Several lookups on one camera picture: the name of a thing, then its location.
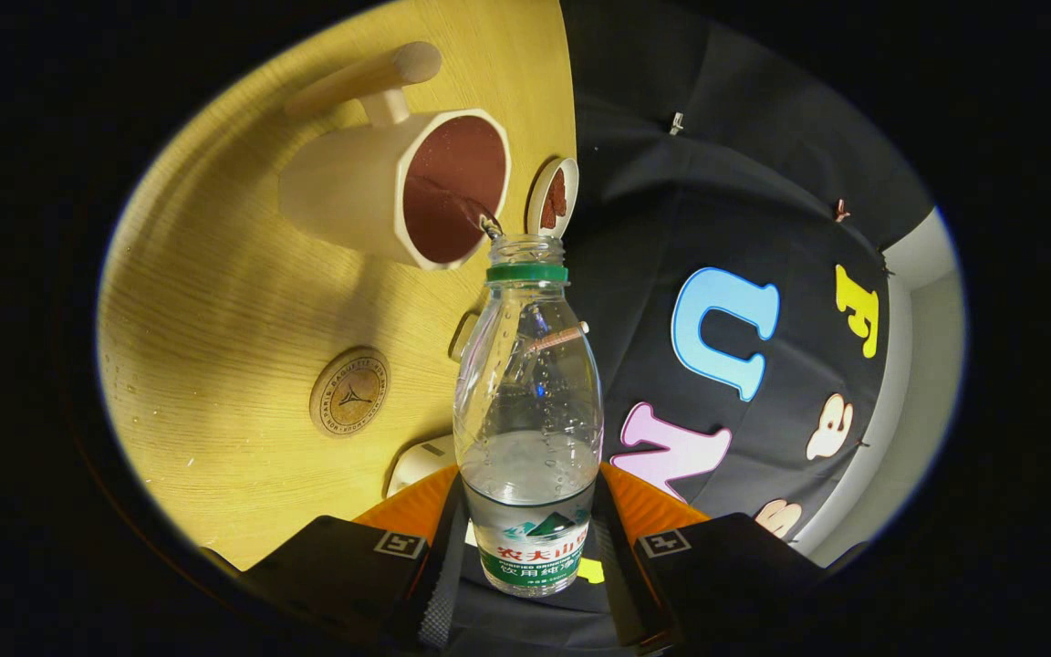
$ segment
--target mug handle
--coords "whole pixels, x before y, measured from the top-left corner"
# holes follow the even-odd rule
[[[301,120],[325,112],[347,100],[358,99],[372,125],[397,124],[409,116],[401,88],[432,80],[440,70],[441,60],[440,50],[431,43],[405,43],[310,83],[289,97],[284,109],[288,117]]]

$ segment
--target cartoon letter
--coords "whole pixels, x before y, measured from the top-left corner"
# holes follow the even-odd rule
[[[801,505],[789,504],[784,499],[775,499],[764,505],[760,513],[754,518],[760,527],[772,532],[772,535],[784,539],[789,533],[792,525],[797,525],[801,519]]]
[[[611,458],[611,466],[626,470],[684,501],[667,483],[715,470],[729,451],[733,432],[721,429],[712,436],[689,432],[688,429],[656,419],[652,405],[639,403],[626,415],[620,439],[625,446],[637,446],[645,442],[663,449],[659,452],[617,454]]]
[[[846,308],[853,311],[846,317],[850,324],[850,331],[867,340],[862,345],[862,354],[874,357],[879,349],[879,292],[863,290],[862,286],[850,280],[850,275],[846,274],[846,268],[842,265],[833,266],[833,278],[834,300],[838,302],[839,312],[846,312]]]
[[[826,406],[821,409],[818,418],[818,430],[809,436],[809,446],[805,447],[805,457],[812,460],[815,456],[833,456],[842,449],[850,433],[850,422],[854,420],[854,405],[846,404],[842,395],[831,395],[826,399]]]
[[[764,355],[748,361],[709,348],[700,336],[700,326],[709,310],[719,310],[756,326],[760,340],[772,337],[781,309],[781,296],[772,284],[759,287],[714,266],[688,275],[672,311],[672,349],[684,367],[701,377],[728,384],[748,401],[757,394],[764,376]]]

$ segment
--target green bottle cap ring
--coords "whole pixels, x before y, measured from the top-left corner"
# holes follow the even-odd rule
[[[566,280],[571,271],[565,266],[539,262],[509,262],[485,270],[485,280]]]

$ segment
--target blue letter u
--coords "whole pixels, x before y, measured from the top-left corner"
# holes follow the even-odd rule
[[[744,279],[714,266],[688,275],[672,311],[672,349],[684,367],[701,377],[728,384],[741,391],[741,399],[757,394],[764,377],[764,355],[748,361],[709,348],[700,336],[700,326],[709,310],[729,313],[756,326],[760,340],[772,337],[781,310],[777,287],[757,287]]]

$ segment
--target plastic water bottle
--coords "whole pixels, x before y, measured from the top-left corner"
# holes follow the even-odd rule
[[[602,456],[602,394],[586,325],[566,303],[562,241],[500,235],[489,303],[461,355],[453,405],[480,566],[521,598],[571,586]]]

